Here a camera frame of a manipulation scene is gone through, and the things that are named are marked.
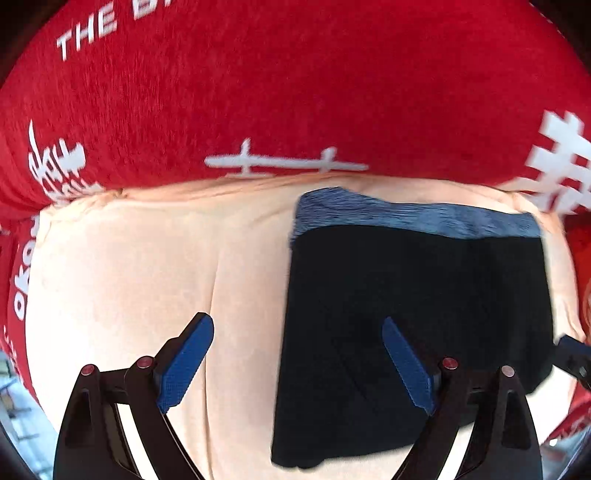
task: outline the gray waistband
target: gray waistband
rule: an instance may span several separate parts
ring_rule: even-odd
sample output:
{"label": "gray waistband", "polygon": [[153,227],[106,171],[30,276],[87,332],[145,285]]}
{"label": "gray waistband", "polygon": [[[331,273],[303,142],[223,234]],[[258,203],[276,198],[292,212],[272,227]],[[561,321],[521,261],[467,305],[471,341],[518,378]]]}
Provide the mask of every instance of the gray waistband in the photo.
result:
{"label": "gray waistband", "polygon": [[451,203],[390,203],[341,187],[302,195],[295,222],[292,242],[307,231],[332,225],[385,226],[459,239],[540,236],[540,227],[529,213]]}

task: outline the red bolt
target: red bolt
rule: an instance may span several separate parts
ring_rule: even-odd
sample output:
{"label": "red bolt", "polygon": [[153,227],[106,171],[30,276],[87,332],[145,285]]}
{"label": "red bolt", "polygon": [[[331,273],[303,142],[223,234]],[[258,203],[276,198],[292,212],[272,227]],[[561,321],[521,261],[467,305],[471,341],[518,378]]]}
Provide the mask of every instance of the red bolt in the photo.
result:
{"label": "red bolt", "polygon": [[88,375],[92,375],[95,371],[95,366],[92,364],[88,364],[82,367],[82,370],[80,370],[80,373],[82,375],[84,375],[85,377],[88,377]]}
{"label": "red bolt", "polygon": [[445,368],[446,370],[455,370],[458,366],[457,360],[455,358],[452,358],[450,356],[447,356],[443,359],[443,368]]}
{"label": "red bolt", "polygon": [[154,359],[151,356],[143,356],[138,360],[138,367],[149,368],[154,363]]}

